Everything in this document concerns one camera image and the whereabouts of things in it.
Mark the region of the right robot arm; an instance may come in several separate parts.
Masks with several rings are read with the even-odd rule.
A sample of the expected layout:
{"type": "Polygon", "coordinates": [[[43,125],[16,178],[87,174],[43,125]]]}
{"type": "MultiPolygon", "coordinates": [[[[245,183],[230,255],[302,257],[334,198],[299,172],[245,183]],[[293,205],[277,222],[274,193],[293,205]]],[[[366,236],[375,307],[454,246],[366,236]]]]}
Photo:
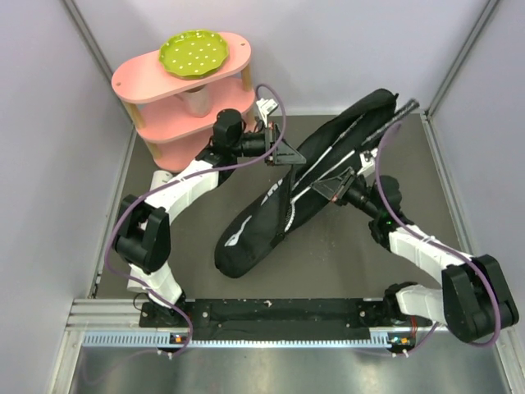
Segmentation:
{"type": "Polygon", "coordinates": [[[315,181],[313,189],[338,204],[351,204],[366,213],[376,243],[398,255],[438,283],[428,289],[414,282],[390,286],[383,315],[394,325],[420,316],[445,325],[460,341],[474,343],[519,321],[518,308],[499,262],[492,256],[471,256],[425,234],[401,210],[399,182],[379,176],[368,185],[350,170],[315,181]]]}

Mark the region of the black Crossway racket bag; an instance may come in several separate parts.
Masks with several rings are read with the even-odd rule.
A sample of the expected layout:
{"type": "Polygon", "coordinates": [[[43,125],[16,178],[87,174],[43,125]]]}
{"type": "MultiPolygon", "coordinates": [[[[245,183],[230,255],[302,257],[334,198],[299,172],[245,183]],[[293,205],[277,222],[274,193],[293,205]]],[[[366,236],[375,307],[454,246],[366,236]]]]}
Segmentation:
{"type": "Polygon", "coordinates": [[[219,237],[214,250],[219,272],[244,276],[317,215],[328,199],[310,185],[348,167],[358,172],[359,145],[395,115],[397,98],[388,89],[376,89],[311,133],[297,148],[306,163],[289,170],[240,211],[219,237]]]}

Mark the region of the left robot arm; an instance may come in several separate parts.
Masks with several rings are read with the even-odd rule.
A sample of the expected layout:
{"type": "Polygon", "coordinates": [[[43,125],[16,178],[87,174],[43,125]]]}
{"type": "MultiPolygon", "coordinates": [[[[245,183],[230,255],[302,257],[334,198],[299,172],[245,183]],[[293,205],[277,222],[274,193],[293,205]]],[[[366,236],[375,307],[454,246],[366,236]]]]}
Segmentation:
{"type": "Polygon", "coordinates": [[[228,108],[217,114],[207,145],[179,175],[150,190],[145,199],[123,199],[113,250],[130,265],[130,280],[146,291],[166,324],[181,323],[185,293],[168,263],[171,224],[194,201],[222,185],[238,168],[239,158],[264,159],[268,165],[299,165],[305,157],[283,137],[280,127],[265,123],[247,132],[240,112],[228,108]]]}

